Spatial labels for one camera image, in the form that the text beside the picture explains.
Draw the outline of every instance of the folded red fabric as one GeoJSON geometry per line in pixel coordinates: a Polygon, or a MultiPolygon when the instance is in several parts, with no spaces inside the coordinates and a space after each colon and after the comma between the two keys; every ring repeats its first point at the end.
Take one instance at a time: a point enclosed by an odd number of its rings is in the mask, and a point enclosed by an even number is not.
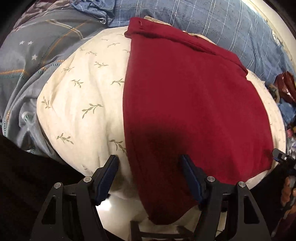
{"type": "Polygon", "coordinates": [[[155,224],[196,205],[178,157],[235,184],[270,169],[265,108],[238,57],[171,26],[132,18],[123,92],[128,160],[155,224]]]}

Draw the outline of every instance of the leaf print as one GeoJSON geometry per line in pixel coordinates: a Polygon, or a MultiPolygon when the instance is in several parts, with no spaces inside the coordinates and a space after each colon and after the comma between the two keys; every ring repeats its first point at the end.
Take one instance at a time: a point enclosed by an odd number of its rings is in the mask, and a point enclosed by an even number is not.
{"type": "Polygon", "coordinates": [[[43,103],[43,104],[46,105],[45,109],[49,109],[49,108],[51,108],[51,107],[49,106],[49,101],[46,101],[46,99],[45,99],[44,96],[43,96],[43,101],[41,101],[41,103],[43,103]]]}
{"type": "Polygon", "coordinates": [[[71,82],[74,81],[74,87],[76,86],[76,84],[79,86],[79,88],[81,88],[80,84],[83,84],[84,82],[79,82],[80,80],[71,80],[71,82]]]}
{"type": "Polygon", "coordinates": [[[74,145],[74,143],[73,143],[72,141],[70,141],[70,138],[71,138],[71,137],[70,137],[70,136],[68,136],[68,137],[63,137],[63,134],[64,134],[64,133],[62,133],[60,136],[57,136],[57,140],[58,140],[58,139],[61,139],[64,143],[65,143],[65,141],[66,141],[66,142],[70,142],[72,145],[74,145]]]}
{"type": "Polygon", "coordinates": [[[91,107],[89,107],[88,109],[83,109],[82,111],[84,112],[82,119],[84,118],[84,116],[86,115],[86,113],[90,110],[93,110],[93,114],[94,114],[94,110],[99,106],[99,107],[103,107],[100,104],[89,104],[91,107]]]}
{"type": "Polygon", "coordinates": [[[86,54],[89,54],[89,53],[91,53],[91,54],[93,54],[93,55],[96,55],[96,53],[94,53],[93,51],[89,51],[89,52],[87,52],[86,54]]]}
{"type": "Polygon", "coordinates": [[[108,64],[104,64],[104,63],[99,64],[97,61],[96,61],[96,63],[94,65],[98,65],[98,68],[101,68],[101,67],[104,67],[104,66],[109,66],[108,64]]]}
{"type": "Polygon", "coordinates": [[[118,83],[119,86],[121,86],[120,83],[124,83],[124,81],[123,81],[122,78],[121,78],[120,80],[113,81],[111,85],[113,85],[114,83],[118,83]]]}
{"type": "Polygon", "coordinates": [[[110,46],[115,46],[117,44],[120,44],[120,43],[112,43],[112,44],[108,45],[107,48],[109,48],[110,46]]]}
{"type": "Polygon", "coordinates": [[[67,68],[67,69],[63,68],[62,72],[63,72],[63,71],[68,71],[68,72],[70,72],[70,70],[73,69],[73,68],[75,68],[75,67],[67,68]]]}
{"type": "Polygon", "coordinates": [[[118,150],[118,147],[122,150],[122,152],[124,153],[124,154],[126,154],[126,148],[125,147],[123,147],[122,145],[121,145],[121,143],[123,142],[123,141],[119,141],[119,142],[117,142],[117,141],[115,141],[114,139],[112,139],[111,141],[109,141],[109,142],[113,142],[113,143],[115,143],[115,145],[116,145],[116,151],[118,150]]]}

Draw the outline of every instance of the silver bolt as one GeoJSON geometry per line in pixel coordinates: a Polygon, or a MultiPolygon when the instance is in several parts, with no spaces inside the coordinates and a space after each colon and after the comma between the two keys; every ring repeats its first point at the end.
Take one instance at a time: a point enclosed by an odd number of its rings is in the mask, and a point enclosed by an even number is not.
{"type": "Polygon", "coordinates": [[[84,182],[89,183],[91,181],[91,177],[85,177],[83,179],[84,182]]]}
{"type": "Polygon", "coordinates": [[[207,177],[207,180],[209,181],[209,182],[214,182],[215,181],[215,178],[214,177],[212,177],[212,176],[208,176],[207,177]]]}
{"type": "Polygon", "coordinates": [[[244,188],[246,186],[246,184],[244,182],[239,182],[239,186],[244,188]]]}
{"type": "Polygon", "coordinates": [[[61,183],[56,183],[56,184],[54,184],[54,188],[60,188],[61,187],[61,183]]]}

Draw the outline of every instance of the blue plaid fabric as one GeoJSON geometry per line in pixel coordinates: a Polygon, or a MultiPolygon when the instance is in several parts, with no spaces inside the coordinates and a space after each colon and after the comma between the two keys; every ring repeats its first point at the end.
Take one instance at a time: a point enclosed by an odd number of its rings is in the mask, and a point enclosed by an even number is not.
{"type": "MultiPolygon", "coordinates": [[[[109,27],[127,26],[132,17],[150,16],[189,33],[202,34],[235,53],[246,68],[267,83],[284,71],[296,76],[267,22],[242,1],[75,0],[72,5],[109,27]]],[[[285,122],[292,120],[295,108],[279,105],[285,122]]]]}

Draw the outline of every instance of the human hand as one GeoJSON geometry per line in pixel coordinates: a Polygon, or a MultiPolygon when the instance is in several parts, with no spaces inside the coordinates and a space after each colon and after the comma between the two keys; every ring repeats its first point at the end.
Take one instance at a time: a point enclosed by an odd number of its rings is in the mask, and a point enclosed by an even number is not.
{"type": "MultiPolygon", "coordinates": [[[[285,206],[286,203],[290,201],[290,195],[291,195],[292,189],[289,187],[289,185],[290,185],[290,180],[289,180],[289,177],[287,177],[285,179],[284,188],[281,191],[281,204],[283,206],[285,206]]],[[[293,190],[293,196],[294,197],[296,196],[296,188],[294,188],[293,190]]],[[[291,210],[288,210],[288,214],[292,214],[295,212],[296,212],[296,202],[294,203],[291,210]]]]}

